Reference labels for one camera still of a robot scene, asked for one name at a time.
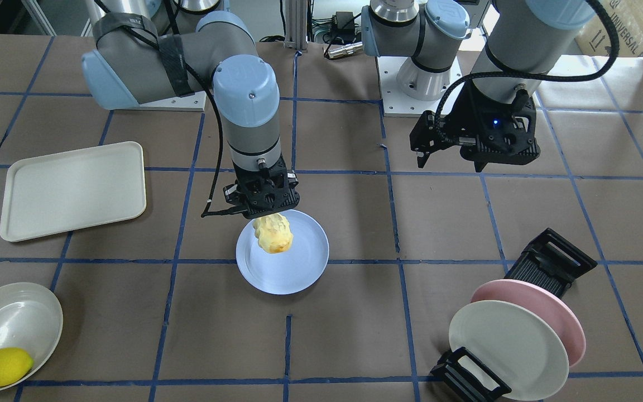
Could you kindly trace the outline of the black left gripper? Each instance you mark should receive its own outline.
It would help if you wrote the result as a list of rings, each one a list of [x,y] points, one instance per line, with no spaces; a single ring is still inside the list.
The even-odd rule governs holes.
[[[482,94],[473,83],[465,84],[455,102],[459,138],[473,139],[462,145],[462,158],[472,161],[480,173],[488,164],[528,165],[541,155],[535,137],[536,108],[528,91],[520,88],[510,103]]]

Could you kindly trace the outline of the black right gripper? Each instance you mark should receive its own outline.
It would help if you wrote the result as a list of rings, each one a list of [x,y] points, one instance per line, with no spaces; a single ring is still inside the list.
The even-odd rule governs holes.
[[[297,176],[288,170],[284,157],[257,171],[234,169],[235,182],[223,190],[225,201],[232,205],[232,214],[256,219],[294,209],[300,203]]]

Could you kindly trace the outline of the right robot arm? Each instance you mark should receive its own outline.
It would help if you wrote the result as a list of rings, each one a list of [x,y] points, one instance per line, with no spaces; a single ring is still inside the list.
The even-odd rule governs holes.
[[[93,51],[82,56],[87,87],[109,111],[204,92],[227,145],[236,179],[229,208],[202,217],[255,219],[294,209],[297,178],[286,167],[275,71],[257,52],[247,26],[223,2],[212,3],[193,30],[179,33],[171,1],[87,1]]]

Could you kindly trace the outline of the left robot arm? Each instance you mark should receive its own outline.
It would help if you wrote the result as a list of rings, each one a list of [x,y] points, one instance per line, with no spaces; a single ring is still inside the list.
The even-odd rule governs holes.
[[[469,74],[449,84],[435,111],[422,112],[409,135],[418,168],[430,155],[459,147],[480,173],[488,164],[527,165],[541,154],[533,94],[541,82],[575,83],[607,73],[620,53],[620,34],[599,1],[494,1],[498,21]],[[579,30],[599,18],[609,59],[592,74],[552,75]],[[444,75],[470,24],[455,1],[371,1],[361,10],[364,52],[400,56],[420,72]]]

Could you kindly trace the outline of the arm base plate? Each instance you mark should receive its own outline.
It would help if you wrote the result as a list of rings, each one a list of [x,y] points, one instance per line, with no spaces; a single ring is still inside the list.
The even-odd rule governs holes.
[[[450,84],[462,76],[458,59],[442,73],[421,70],[409,57],[378,57],[377,67],[386,117],[416,117],[426,110],[435,111]]]
[[[173,111],[204,112],[207,103],[205,92],[197,92],[187,97],[171,97],[141,104],[132,110],[140,111]]]

